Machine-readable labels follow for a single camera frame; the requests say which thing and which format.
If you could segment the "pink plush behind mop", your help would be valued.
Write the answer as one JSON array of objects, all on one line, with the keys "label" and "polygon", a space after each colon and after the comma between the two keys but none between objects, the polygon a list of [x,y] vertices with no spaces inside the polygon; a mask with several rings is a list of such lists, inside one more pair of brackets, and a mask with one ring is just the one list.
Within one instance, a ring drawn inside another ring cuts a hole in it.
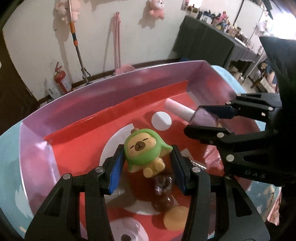
[{"label": "pink plush behind mop", "polygon": [[80,15],[81,3],[79,0],[73,1],[57,1],[55,4],[55,10],[58,16],[65,23],[76,22]]}]

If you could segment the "pink white compact case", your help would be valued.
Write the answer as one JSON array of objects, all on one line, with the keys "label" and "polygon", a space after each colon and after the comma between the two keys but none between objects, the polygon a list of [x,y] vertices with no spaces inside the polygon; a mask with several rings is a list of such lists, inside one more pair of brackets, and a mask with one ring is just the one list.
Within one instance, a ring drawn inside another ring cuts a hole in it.
[{"label": "pink white compact case", "polygon": [[132,217],[113,220],[110,227],[114,240],[149,240],[144,227]]}]

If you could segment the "pink cardboard box tray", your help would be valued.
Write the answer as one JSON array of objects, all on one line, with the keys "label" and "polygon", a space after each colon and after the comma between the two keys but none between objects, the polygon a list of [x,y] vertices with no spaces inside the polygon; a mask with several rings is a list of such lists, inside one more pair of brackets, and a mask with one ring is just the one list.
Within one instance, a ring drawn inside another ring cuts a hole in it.
[{"label": "pink cardboard box tray", "polygon": [[227,110],[237,96],[207,62],[189,61],[135,70],[61,97],[20,127],[20,170],[34,214],[25,240],[134,240],[158,238],[142,215],[115,192],[143,208],[178,204],[158,216],[182,240],[206,240],[211,175],[192,160],[219,141],[259,134],[257,123]]}]

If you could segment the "pink plush on wall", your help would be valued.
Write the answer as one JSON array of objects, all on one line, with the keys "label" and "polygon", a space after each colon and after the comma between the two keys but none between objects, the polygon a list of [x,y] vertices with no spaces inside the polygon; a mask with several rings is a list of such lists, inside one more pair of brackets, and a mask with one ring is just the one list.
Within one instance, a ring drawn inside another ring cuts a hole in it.
[{"label": "pink plush on wall", "polygon": [[153,16],[155,19],[163,20],[165,18],[165,4],[163,0],[150,0],[149,5],[151,7],[151,10],[149,11],[149,14]]}]

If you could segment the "grey eyeshadow case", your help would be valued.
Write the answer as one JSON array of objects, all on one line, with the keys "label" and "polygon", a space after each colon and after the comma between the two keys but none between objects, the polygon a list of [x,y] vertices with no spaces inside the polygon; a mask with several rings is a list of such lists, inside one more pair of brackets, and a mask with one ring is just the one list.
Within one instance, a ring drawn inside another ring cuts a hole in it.
[{"label": "grey eyeshadow case", "polygon": [[106,206],[127,207],[135,203],[135,196],[130,187],[128,171],[123,167],[121,160],[114,161],[108,157],[103,163],[104,184],[102,187]]}]

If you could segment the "green capybara figurine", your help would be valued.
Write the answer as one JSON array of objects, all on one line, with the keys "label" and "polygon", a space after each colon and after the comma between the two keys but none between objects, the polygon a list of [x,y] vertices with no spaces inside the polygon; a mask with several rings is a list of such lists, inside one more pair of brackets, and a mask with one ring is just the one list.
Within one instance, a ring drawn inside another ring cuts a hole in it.
[{"label": "green capybara figurine", "polygon": [[173,147],[157,132],[148,128],[132,129],[124,143],[129,172],[142,171],[145,178],[152,178],[165,170],[163,157],[172,150]]}]

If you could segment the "purple nail polish bottle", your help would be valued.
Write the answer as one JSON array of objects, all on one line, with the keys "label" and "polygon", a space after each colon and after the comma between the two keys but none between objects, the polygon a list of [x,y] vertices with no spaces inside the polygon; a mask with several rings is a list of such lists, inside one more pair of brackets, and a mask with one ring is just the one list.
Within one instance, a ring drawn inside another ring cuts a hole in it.
[{"label": "purple nail polish bottle", "polygon": [[219,118],[210,114],[204,108],[197,108],[196,110],[180,104],[170,98],[165,100],[164,109],[172,112],[174,115],[180,117],[182,120],[194,126],[209,126],[218,127]]}]

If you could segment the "glitter clear jar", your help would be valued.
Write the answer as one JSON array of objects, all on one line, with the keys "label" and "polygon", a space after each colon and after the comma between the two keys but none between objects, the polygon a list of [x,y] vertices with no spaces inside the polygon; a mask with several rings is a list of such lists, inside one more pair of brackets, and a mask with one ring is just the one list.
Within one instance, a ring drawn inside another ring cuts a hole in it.
[{"label": "glitter clear jar", "polygon": [[164,213],[174,205],[172,196],[173,178],[170,175],[158,175],[155,176],[154,183],[152,205],[157,212]]}]

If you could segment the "teal moon star blanket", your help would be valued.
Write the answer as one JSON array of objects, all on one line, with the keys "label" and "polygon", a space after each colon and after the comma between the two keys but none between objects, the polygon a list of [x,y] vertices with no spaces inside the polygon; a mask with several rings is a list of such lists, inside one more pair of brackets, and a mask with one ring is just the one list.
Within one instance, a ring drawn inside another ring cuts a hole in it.
[{"label": "teal moon star blanket", "polygon": [[24,240],[33,219],[19,165],[22,123],[1,135],[1,224],[11,240]]}]

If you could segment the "red fire extinguisher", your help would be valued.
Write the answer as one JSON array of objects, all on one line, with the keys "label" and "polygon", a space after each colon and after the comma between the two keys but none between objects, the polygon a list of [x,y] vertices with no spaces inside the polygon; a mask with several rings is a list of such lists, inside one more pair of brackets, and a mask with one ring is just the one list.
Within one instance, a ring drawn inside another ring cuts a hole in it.
[{"label": "red fire extinguisher", "polygon": [[62,70],[62,66],[59,65],[59,62],[57,62],[55,67],[54,80],[59,85],[64,94],[72,91],[72,84],[67,77],[66,72]]}]

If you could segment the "dark wooden door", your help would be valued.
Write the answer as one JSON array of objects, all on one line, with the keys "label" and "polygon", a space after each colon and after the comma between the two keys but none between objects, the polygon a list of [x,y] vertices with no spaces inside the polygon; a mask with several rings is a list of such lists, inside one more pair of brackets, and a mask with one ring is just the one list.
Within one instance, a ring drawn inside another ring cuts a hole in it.
[{"label": "dark wooden door", "polygon": [[0,133],[4,133],[39,107],[18,74],[1,32]]}]

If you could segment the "orange soap dome front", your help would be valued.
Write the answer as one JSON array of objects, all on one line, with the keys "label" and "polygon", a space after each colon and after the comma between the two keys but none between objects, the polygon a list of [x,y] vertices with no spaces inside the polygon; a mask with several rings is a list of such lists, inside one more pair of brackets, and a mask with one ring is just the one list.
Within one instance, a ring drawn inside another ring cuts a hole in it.
[{"label": "orange soap dome front", "polygon": [[186,225],[189,209],[185,206],[174,206],[163,217],[166,229],[170,231],[183,230]]}]

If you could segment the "dark cloth side table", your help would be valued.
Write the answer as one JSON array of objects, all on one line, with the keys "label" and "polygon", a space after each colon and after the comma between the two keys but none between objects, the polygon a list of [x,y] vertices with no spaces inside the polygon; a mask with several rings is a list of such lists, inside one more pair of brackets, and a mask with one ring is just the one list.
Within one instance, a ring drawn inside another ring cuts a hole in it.
[{"label": "dark cloth side table", "polygon": [[257,54],[233,37],[203,21],[185,16],[173,51],[189,60],[205,60],[228,69],[232,63],[254,63]]}]

